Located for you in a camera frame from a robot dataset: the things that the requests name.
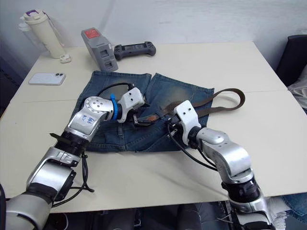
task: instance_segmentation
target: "jeans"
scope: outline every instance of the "jeans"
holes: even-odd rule
[[[94,71],[88,84],[80,94],[73,115],[78,112],[84,104],[84,100],[90,96],[96,96],[104,87],[119,83],[134,83],[145,96],[149,107],[140,108],[138,117],[145,117],[154,113],[159,114],[161,109],[174,101],[190,100],[202,101],[213,95],[214,89],[206,89],[192,84],[177,81],[160,74],[155,74],[150,80],[150,74],[127,74],[116,72]],[[119,100],[127,92],[126,86],[117,86],[104,91],[100,97],[110,99],[114,93]],[[212,102],[201,106],[199,109],[211,107]],[[157,120],[155,124],[148,127],[135,127],[132,122],[118,123],[117,121],[102,122],[92,142],[88,145],[88,151],[96,152],[118,152],[118,151],[177,151],[179,148],[168,137],[165,122],[168,116]],[[206,126],[208,115],[201,117],[199,123]],[[179,135],[175,138],[182,145]]]

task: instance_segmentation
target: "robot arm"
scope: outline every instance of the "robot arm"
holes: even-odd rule
[[[53,203],[67,195],[76,175],[72,168],[78,165],[100,122],[125,122],[130,110],[144,104],[138,88],[129,90],[117,103],[111,99],[87,98],[62,135],[51,134],[58,141],[30,174],[26,191],[7,202],[7,230],[43,229]]]
[[[183,128],[182,141],[203,151],[214,161],[222,179],[222,187],[228,191],[230,204],[235,209],[240,224],[258,224],[259,229],[262,229],[261,226],[266,227],[263,229],[274,229],[246,150],[232,142],[226,133],[201,127],[190,101],[178,105],[174,113]]]

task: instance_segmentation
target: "black controller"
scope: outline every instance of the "black controller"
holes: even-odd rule
[[[117,45],[114,47],[114,56],[116,60],[122,60],[124,57],[130,57],[139,54],[155,55],[155,47],[151,42],[133,45]]]

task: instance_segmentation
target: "denim fabric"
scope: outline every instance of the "denim fabric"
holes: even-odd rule
[[[167,78],[160,74],[150,81],[149,74],[124,74],[115,72],[95,71],[84,91],[79,96],[73,114],[78,112],[84,103],[85,98],[97,93],[104,87],[119,83],[134,83],[135,87],[145,95],[150,107],[140,108],[138,117],[144,117],[153,113],[158,113],[168,104],[174,101],[190,100],[193,102],[202,101],[213,95],[214,89],[206,89],[195,85],[180,82]],[[100,97],[109,99],[111,93],[115,93],[117,99],[127,91],[127,87],[119,92],[117,87],[108,89]],[[212,103],[207,103],[200,109],[211,107]],[[117,121],[102,122],[99,130],[92,142],[88,145],[88,151],[112,152],[112,151],[176,151],[179,148],[167,136],[165,122],[168,116],[158,120],[149,127],[134,127],[132,122],[118,123]],[[208,116],[199,119],[202,126],[206,126]]]
[[[307,193],[283,195],[282,198],[291,208],[287,212],[300,222],[307,224]]]

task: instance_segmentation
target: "white phone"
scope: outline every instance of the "white phone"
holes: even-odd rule
[[[29,85],[61,85],[65,73],[36,73],[29,80]]]

